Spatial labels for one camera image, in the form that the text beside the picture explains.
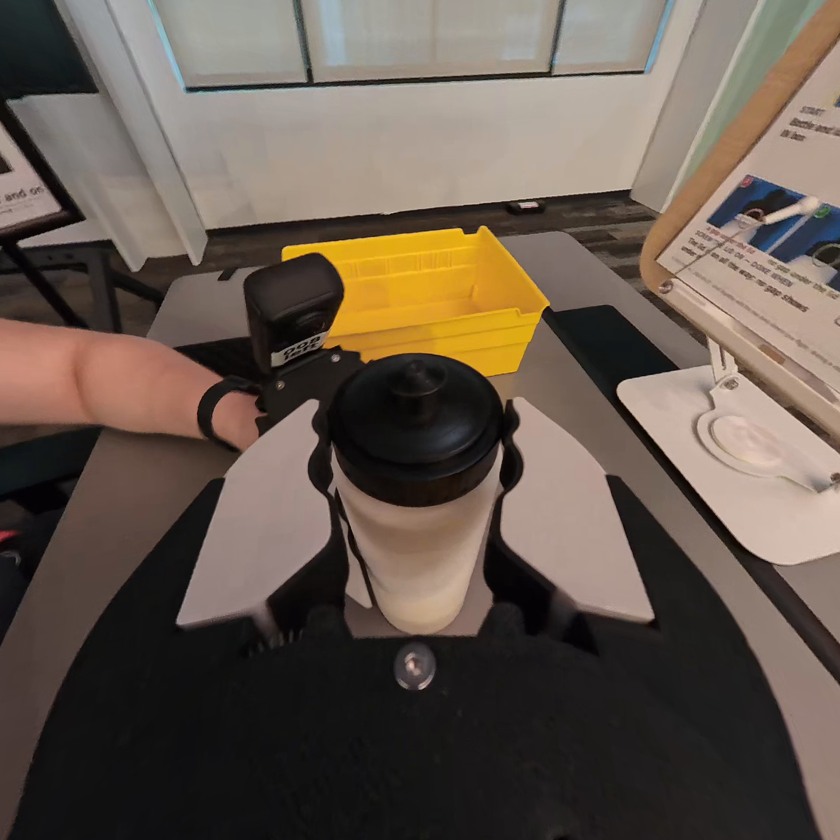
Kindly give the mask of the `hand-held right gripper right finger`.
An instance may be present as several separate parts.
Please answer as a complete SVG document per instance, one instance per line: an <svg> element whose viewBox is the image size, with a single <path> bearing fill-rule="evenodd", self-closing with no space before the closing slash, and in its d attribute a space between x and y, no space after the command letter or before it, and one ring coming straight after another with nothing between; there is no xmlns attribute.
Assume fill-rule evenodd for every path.
<svg viewBox="0 0 840 840"><path fill-rule="evenodd" d="M490 517L485 582L530 635L565 637L583 616L648 625L655 611L607 474L523 397L504 415L501 491Z"/></svg>

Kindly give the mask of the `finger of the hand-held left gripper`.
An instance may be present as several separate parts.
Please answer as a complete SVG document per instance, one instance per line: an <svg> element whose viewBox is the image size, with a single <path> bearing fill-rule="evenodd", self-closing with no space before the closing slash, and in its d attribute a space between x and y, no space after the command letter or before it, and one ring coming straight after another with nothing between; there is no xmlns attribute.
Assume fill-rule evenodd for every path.
<svg viewBox="0 0 840 840"><path fill-rule="evenodd" d="M354 538L353 531L350 527L350 521L348 520L337 489L334 490L334 499L339 511L343 538L349 562L349 579L345 587L345 593L364 609L370 610L375 606L375 597L372 594L368 570L364 559L361 556L361 552L359 551L358 544Z"/></svg>

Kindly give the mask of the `white plastic bottle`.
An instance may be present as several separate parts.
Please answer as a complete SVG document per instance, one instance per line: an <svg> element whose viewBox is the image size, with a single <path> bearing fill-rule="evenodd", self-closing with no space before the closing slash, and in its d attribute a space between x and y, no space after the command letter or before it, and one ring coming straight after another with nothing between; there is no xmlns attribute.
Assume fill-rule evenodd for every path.
<svg viewBox="0 0 840 840"><path fill-rule="evenodd" d="M411 635L435 634L459 614L484 546L501 488L502 455L464 496L432 507L399 507L367 496L331 466L373 597L389 624Z"/></svg>

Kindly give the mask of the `yellow plastic bin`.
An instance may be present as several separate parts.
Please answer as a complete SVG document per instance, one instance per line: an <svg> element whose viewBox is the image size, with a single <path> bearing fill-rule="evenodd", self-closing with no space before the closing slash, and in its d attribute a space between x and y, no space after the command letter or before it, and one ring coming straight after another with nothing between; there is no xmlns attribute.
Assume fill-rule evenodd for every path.
<svg viewBox="0 0 840 840"><path fill-rule="evenodd" d="M488 227L292 245L283 261L320 253L343 303L325 340L371 362L436 354L484 376L518 370L550 302Z"/></svg>

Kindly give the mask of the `black bottle lid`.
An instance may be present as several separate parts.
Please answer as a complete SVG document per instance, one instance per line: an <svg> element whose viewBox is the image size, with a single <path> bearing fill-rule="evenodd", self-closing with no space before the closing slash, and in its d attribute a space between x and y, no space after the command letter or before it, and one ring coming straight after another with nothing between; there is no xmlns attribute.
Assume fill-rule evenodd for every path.
<svg viewBox="0 0 840 840"><path fill-rule="evenodd" d="M466 363L400 353L343 382L327 418L335 458L356 489L394 506L430 508L487 478L503 414L493 384Z"/></svg>

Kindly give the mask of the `person's left hand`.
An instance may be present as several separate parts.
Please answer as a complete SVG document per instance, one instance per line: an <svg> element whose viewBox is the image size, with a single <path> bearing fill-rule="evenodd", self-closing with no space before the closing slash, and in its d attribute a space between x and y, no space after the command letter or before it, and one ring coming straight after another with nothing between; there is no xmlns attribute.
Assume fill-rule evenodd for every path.
<svg viewBox="0 0 840 840"><path fill-rule="evenodd" d="M256 420L260 416L255 395L231 392L213 410L213 431L238 452L244 452L258 439Z"/></svg>

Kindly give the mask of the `black wrist rest pad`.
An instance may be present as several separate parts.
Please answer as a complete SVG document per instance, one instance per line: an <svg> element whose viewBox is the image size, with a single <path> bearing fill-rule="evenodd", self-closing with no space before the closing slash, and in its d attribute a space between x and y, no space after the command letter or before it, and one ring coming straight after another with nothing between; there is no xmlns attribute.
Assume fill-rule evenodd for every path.
<svg viewBox="0 0 840 840"><path fill-rule="evenodd" d="M237 376L253 383L264 381L248 337L185 344L174 350L220 377Z"/></svg>

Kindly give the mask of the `black wristband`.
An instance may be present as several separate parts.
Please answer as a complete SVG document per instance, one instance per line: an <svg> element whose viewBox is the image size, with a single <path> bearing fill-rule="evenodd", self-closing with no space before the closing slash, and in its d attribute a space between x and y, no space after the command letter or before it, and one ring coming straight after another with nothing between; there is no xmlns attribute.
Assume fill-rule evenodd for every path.
<svg viewBox="0 0 840 840"><path fill-rule="evenodd" d="M225 449L230 453L240 453L241 448L219 437L214 428L214 413L217 405L229 394L241 393L258 397L259 388L256 383L236 375L227 375L219 382L209 387L201 397L196 410L196 423L205 440Z"/></svg>

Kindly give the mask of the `white stand base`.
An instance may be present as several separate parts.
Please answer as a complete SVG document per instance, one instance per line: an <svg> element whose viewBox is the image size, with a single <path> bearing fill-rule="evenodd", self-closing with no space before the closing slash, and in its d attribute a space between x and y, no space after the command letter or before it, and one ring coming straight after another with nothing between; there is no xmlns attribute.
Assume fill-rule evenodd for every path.
<svg viewBox="0 0 840 840"><path fill-rule="evenodd" d="M616 392L744 549L783 566L838 553L838 452L742 374L704 365Z"/></svg>

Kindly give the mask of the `black rectangular table pad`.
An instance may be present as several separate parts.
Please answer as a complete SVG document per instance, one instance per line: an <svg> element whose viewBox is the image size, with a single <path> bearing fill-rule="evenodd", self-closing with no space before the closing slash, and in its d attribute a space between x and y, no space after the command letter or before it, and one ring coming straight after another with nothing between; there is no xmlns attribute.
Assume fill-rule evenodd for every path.
<svg viewBox="0 0 840 840"><path fill-rule="evenodd" d="M542 318L612 403L622 382L678 369L614 307L548 308Z"/></svg>

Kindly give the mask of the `black office chair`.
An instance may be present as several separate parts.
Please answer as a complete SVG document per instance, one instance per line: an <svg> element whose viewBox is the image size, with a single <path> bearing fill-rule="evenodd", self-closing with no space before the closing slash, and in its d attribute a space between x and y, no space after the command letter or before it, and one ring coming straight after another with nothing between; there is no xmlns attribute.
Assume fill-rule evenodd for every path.
<svg viewBox="0 0 840 840"><path fill-rule="evenodd" d="M1 496L78 478L101 429L84 427L1 448Z"/></svg>

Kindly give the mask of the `black framed window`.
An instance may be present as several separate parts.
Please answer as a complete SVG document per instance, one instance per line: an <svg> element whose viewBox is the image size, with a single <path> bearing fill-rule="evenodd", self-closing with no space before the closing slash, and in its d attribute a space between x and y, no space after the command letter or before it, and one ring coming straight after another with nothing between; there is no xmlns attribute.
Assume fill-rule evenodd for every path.
<svg viewBox="0 0 840 840"><path fill-rule="evenodd" d="M644 74L667 1L152 1L188 92Z"/></svg>

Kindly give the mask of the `wooden document board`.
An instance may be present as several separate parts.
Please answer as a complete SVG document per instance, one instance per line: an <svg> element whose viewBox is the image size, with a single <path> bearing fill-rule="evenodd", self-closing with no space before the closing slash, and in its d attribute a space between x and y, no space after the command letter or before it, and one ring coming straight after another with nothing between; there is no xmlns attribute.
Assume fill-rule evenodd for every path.
<svg viewBox="0 0 840 840"><path fill-rule="evenodd" d="M838 391L696 293L657 259L766 134L826 55L838 46L838 27L839 3L824 2L655 223L640 260L648 289L835 437Z"/></svg>

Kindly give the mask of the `black metal table frame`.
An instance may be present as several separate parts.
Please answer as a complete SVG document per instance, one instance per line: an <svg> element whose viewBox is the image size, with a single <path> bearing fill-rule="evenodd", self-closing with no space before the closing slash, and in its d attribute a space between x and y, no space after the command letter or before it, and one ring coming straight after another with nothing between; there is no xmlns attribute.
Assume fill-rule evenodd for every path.
<svg viewBox="0 0 840 840"><path fill-rule="evenodd" d="M103 244L21 248L19 244L4 239L1 252L2 276L23 276L62 323L70 328L89 329L90 325L49 282L48 272L69 270L87 276L95 316L94 329L101 332L123 331L118 291L149 302L156 312L160 311L165 299L162 291L114 268L112 250Z"/></svg>

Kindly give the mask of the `large dark wall screen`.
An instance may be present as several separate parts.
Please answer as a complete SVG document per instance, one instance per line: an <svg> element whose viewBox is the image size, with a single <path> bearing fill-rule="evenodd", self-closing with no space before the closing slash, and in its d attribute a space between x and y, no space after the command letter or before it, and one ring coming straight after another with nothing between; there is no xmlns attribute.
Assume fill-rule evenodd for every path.
<svg viewBox="0 0 840 840"><path fill-rule="evenodd" d="M3 100L97 92L54 2L1 2Z"/></svg>

